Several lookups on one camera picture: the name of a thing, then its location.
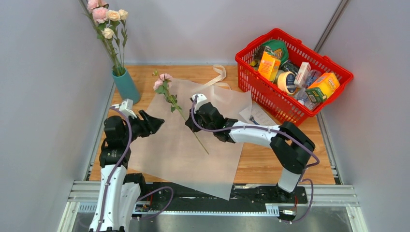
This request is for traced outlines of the pink rose stem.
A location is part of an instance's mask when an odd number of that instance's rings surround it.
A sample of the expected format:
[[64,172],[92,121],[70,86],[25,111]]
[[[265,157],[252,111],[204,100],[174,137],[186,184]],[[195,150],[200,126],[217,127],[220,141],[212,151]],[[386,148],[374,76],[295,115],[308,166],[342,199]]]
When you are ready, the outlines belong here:
[[108,18],[106,13],[109,9],[109,4],[104,0],[87,0],[86,1],[87,16],[93,23],[93,28],[97,33],[97,39],[101,40],[110,56],[107,41],[102,35],[102,30],[108,26]]

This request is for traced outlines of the cream rose stem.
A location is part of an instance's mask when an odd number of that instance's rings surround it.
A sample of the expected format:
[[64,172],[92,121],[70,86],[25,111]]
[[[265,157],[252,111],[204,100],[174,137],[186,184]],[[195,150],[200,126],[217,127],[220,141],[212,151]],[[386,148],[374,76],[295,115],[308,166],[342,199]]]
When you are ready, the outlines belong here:
[[128,34],[126,29],[126,20],[129,16],[126,10],[120,9],[118,11],[108,10],[106,13],[108,18],[108,26],[114,31],[114,46],[119,50],[118,60],[121,66],[124,67],[125,62],[125,45],[128,40]]
[[113,44],[115,33],[110,28],[104,28],[102,30],[102,35],[107,41],[109,51],[110,51],[110,56],[114,62],[114,72],[116,76],[122,76],[124,74],[124,71],[123,71],[120,61],[118,60],[119,50]]

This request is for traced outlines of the pink and white flowers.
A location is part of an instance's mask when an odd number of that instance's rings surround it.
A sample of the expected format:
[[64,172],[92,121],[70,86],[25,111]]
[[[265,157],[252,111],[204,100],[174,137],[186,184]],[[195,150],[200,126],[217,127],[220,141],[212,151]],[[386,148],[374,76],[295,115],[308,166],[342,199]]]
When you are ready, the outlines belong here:
[[184,115],[183,108],[178,104],[177,94],[171,93],[173,77],[168,73],[159,74],[157,70],[152,72],[152,76],[157,77],[153,85],[153,90],[164,96],[165,101],[170,104],[171,113],[177,111],[184,122],[188,121],[189,118]]

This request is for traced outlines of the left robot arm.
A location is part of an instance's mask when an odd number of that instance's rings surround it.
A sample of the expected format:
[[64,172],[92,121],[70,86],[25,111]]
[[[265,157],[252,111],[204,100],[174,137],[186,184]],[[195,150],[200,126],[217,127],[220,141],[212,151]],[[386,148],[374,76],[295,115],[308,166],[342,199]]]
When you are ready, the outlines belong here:
[[164,119],[148,115],[110,116],[104,121],[105,139],[99,156],[101,184],[97,207],[88,231],[127,232],[137,200],[147,196],[142,174],[128,174],[131,142],[155,134]]

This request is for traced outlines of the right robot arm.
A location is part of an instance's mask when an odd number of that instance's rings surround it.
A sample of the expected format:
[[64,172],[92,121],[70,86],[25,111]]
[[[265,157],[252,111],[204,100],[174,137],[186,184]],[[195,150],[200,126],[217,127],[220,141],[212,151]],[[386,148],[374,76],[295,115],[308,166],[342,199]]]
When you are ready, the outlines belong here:
[[295,187],[310,166],[310,158],[315,159],[315,164],[320,162],[313,153],[313,141],[289,121],[276,126],[249,124],[224,117],[210,102],[193,100],[185,124],[193,132],[211,132],[221,142],[250,143],[271,148],[283,167],[276,188],[276,196],[281,202],[289,202],[295,196]]

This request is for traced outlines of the white wrapping paper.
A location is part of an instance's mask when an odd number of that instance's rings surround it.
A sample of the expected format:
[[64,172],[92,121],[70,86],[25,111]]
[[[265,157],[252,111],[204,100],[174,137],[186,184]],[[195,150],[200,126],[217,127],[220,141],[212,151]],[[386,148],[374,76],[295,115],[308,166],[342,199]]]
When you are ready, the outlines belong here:
[[171,111],[164,96],[155,95],[147,113],[164,124],[155,134],[131,143],[129,168],[228,200],[243,144],[221,142],[206,131],[191,132],[185,125],[190,97],[202,93],[224,117],[247,121],[251,93],[180,79],[172,81],[171,93],[182,111]]

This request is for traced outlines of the cream printed ribbon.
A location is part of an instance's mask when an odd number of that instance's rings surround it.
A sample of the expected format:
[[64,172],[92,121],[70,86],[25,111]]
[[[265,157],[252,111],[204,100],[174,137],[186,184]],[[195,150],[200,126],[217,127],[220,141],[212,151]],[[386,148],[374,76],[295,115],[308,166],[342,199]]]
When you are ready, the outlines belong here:
[[228,83],[223,82],[227,77],[226,68],[222,65],[214,64],[212,69],[218,74],[218,76],[205,83],[204,86],[217,86],[225,89],[231,89]]

